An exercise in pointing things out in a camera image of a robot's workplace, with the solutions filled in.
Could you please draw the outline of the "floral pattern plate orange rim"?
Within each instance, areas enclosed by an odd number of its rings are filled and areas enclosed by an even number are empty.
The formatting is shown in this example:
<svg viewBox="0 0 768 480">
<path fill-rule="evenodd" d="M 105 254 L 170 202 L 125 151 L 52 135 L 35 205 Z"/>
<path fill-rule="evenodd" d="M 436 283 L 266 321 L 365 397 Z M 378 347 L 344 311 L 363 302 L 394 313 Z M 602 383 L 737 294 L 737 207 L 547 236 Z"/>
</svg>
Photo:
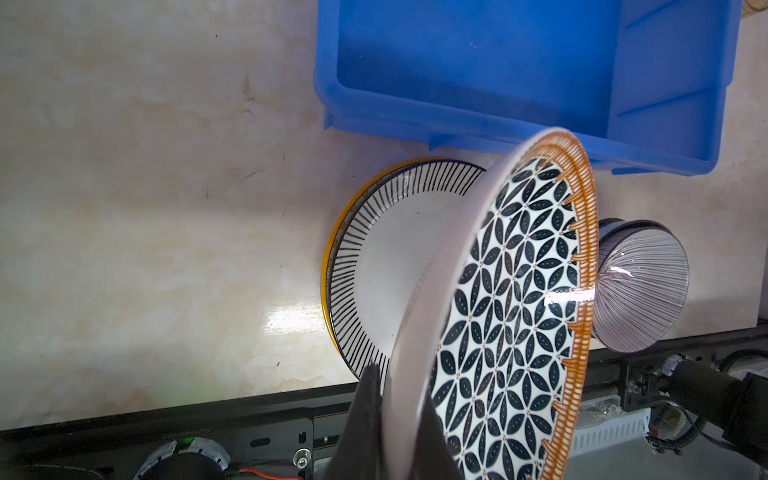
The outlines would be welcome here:
<svg viewBox="0 0 768 480">
<path fill-rule="evenodd" d="M 383 469 L 416 467 L 426 408 L 466 479 L 564 476 L 585 383 L 598 262 L 594 175 L 541 131 L 469 191 L 405 310 L 383 388 Z"/>
</svg>

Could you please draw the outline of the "black striped rim white plate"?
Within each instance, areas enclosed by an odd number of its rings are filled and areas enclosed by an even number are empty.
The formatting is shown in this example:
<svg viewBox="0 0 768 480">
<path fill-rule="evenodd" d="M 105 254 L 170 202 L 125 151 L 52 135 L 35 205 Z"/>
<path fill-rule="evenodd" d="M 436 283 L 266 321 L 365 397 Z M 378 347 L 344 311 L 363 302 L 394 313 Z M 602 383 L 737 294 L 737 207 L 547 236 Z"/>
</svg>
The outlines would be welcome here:
<svg viewBox="0 0 768 480">
<path fill-rule="evenodd" d="M 456 159 L 412 159 L 373 178 L 339 216 L 323 261 L 321 305 L 355 376 L 371 364 L 387 374 L 413 290 L 484 173 Z"/>
</svg>

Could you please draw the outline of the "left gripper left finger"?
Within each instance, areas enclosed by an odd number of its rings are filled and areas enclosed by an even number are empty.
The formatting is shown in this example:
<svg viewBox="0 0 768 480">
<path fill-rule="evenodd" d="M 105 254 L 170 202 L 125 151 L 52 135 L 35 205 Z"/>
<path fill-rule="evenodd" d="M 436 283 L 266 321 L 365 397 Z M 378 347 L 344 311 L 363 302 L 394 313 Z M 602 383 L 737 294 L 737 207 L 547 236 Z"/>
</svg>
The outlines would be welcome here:
<svg viewBox="0 0 768 480">
<path fill-rule="evenodd" d="M 380 390 L 380 368 L 370 364 L 359 377 L 344 430 L 323 479 L 377 478 L 381 452 Z"/>
</svg>

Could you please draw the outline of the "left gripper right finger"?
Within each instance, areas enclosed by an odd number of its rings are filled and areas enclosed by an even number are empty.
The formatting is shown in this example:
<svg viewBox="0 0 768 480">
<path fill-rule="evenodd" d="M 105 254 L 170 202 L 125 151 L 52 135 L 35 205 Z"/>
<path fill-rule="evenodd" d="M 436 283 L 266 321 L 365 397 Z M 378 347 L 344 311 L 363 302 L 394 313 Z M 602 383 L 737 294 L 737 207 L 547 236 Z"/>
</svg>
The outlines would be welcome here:
<svg viewBox="0 0 768 480">
<path fill-rule="evenodd" d="M 464 479 L 448 451 L 443 434 L 443 426 L 434 404 L 427 398 L 421 413 L 411 479 Z"/>
</svg>

